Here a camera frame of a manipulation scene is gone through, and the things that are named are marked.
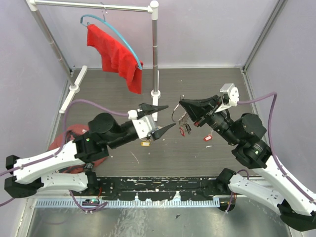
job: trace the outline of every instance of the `red key tag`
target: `red key tag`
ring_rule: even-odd
[[[208,142],[208,141],[210,141],[210,140],[212,140],[212,139],[213,139],[213,136],[212,136],[212,135],[208,135],[208,136],[204,137],[204,141],[205,141],[205,142]]]
[[[180,127],[179,130],[180,130],[181,135],[184,137],[185,135],[184,135],[183,129]]]

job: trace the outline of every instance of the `clothing rack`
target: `clothing rack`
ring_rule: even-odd
[[[37,5],[49,5],[49,6],[68,6],[68,7],[82,7],[82,8],[94,8],[94,9],[105,9],[105,10],[118,10],[118,11],[137,11],[147,12],[152,15],[152,30],[153,30],[153,90],[151,96],[153,99],[153,105],[158,105],[158,99],[160,98],[159,91],[159,71],[158,71],[158,43],[157,43],[157,21],[158,21],[158,6],[159,3],[156,0],[150,2],[149,6],[121,6],[121,5],[103,5],[103,4],[91,4],[91,3],[77,3],[77,2],[63,2],[63,1],[48,1],[48,0],[26,0],[30,10],[33,13],[38,25],[42,32],[46,36],[49,44],[54,50],[56,57],[63,69],[68,75],[69,94],[59,110],[60,113],[64,113],[67,106],[71,103],[76,93],[80,91],[80,84],[88,70],[87,66],[83,66],[75,82],[72,80],[73,70],[70,69],[65,57],[59,49],[57,43],[54,40],[52,33],[50,32],[45,20],[43,19]],[[158,119],[157,113],[153,114],[155,121]]]

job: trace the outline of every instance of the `gray floor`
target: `gray floor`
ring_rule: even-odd
[[[179,101],[180,95],[188,99],[203,99],[219,94],[224,83],[234,83],[239,89],[240,100],[247,100],[248,93],[240,70],[231,69],[160,69],[161,98],[160,105],[169,105],[169,109],[158,114],[158,125],[172,123],[171,113]],[[137,109],[142,102],[151,103],[152,70],[143,72],[143,94],[128,91],[125,80],[117,74],[90,70],[86,74],[76,99],[87,99],[111,110],[127,112]],[[251,112],[250,106],[232,108],[233,119],[245,112]],[[93,106],[77,104],[71,108],[67,125],[87,124],[101,111]],[[117,117],[119,123],[125,119]],[[178,127],[173,127],[165,136],[150,147],[141,147],[140,141],[131,142],[115,150],[111,157],[96,168],[98,176],[171,176],[171,175],[218,175],[223,168],[238,171],[243,168],[231,154],[232,147],[215,133],[211,142],[203,138],[210,132],[205,125],[196,128],[192,125],[192,134],[182,137]]]

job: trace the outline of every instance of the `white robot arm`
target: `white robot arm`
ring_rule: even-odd
[[[182,99],[179,104],[195,126],[208,124],[229,145],[236,145],[232,153],[237,161],[264,177],[275,190],[252,183],[229,169],[217,177],[218,188],[262,203],[296,230],[316,229],[316,194],[299,182],[261,140],[267,130],[257,115],[243,114],[236,121],[230,118],[227,109],[239,103],[235,85],[225,84],[220,92],[220,96],[203,100]]]
[[[56,170],[107,157],[108,147],[114,149],[136,139],[159,139],[175,125],[173,123],[159,129],[154,122],[152,114],[166,108],[168,106],[143,103],[139,109],[128,112],[130,121],[122,125],[118,125],[111,114],[101,113],[88,123],[88,132],[66,143],[58,154],[60,148],[30,158],[8,156],[6,168],[15,170],[5,180],[4,189],[13,198],[25,198],[46,190],[82,192],[97,189],[98,182],[94,172],[67,174],[56,173]]]

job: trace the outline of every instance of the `white wall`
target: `white wall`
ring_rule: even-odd
[[[272,138],[278,157],[316,192],[316,1],[288,0],[248,74],[255,96],[278,92]],[[259,103],[265,121],[271,101]],[[316,236],[316,231],[305,236]]]
[[[0,1],[0,170],[5,157],[45,152],[66,82],[51,47],[24,0]],[[0,203],[9,199],[1,177]],[[0,207],[0,236],[14,236],[24,209]]]
[[[97,0],[83,2],[98,3]],[[158,62],[160,67],[242,66],[277,0],[159,0]],[[150,0],[107,0],[104,4],[147,6]],[[84,14],[101,10],[40,6],[69,65],[100,68],[96,50],[86,46]],[[107,21],[126,38],[145,67],[152,66],[150,14],[108,11]],[[111,34],[102,23],[97,23]]]

